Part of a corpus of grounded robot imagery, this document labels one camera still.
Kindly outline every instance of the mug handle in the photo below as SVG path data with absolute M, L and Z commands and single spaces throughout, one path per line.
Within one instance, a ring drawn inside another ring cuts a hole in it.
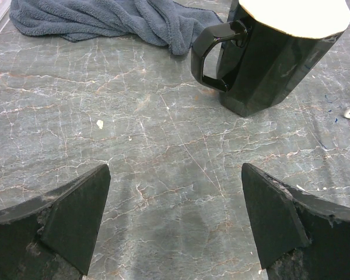
M 243 47 L 247 41 L 247 35 L 245 25 L 239 20 L 205 28 L 192 46 L 191 72 L 196 81 L 209 88 L 227 92 L 228 84 L 222 79 L 204 75 L 206 56 L 218 43 L 224 41 L 235 40 L 238 47 Z

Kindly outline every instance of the black triangular piece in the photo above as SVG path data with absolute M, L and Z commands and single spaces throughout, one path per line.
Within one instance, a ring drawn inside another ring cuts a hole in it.
M 110 185 L 101 165 L 0 211 L 0 280 L 80 280 L 88 273 Z
M 258 256 L 270 280 L 350 280 L 350 208 L 251 164 L 243 165 L 241 175 Z

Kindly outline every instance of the glossy black ceramic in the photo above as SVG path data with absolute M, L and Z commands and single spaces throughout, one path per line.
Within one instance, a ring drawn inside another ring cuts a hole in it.
M 257 22 L 238 0 L 233 0 L 227 21 L 198 36 L 191 72 L 199 83 L 220 92 L 222 105 L 243 117 L 283 101 L 342 34 L 293 37 Z M 221 42 L 213 79 L 203 74 L 204 60 Z

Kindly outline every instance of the gray marble surface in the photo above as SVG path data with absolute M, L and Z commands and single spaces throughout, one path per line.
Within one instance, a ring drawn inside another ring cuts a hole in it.
M 181 3 L 223 19 L 230 5 Z M 217 53 L 206 66 L 214 74 Z M 0 209 L 108 163 L 89 280 L 264 279 L 241 166 L 350 206 L 348 106 L 350 26 L 283 103 L 241 118 L 193 79 L 190 54 L 172 57 L 135 36 L 30 38 L 8 23 L 0 34 Z

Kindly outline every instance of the gray towel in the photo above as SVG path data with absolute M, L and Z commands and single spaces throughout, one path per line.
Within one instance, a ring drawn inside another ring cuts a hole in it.
M 59 35 L 71 42 L 137 34 L 172 54 L 189 51 L 202 30 L 221 19 L 211 10 L 172 0 L 12 0 L 10 19 L 27 36 Z

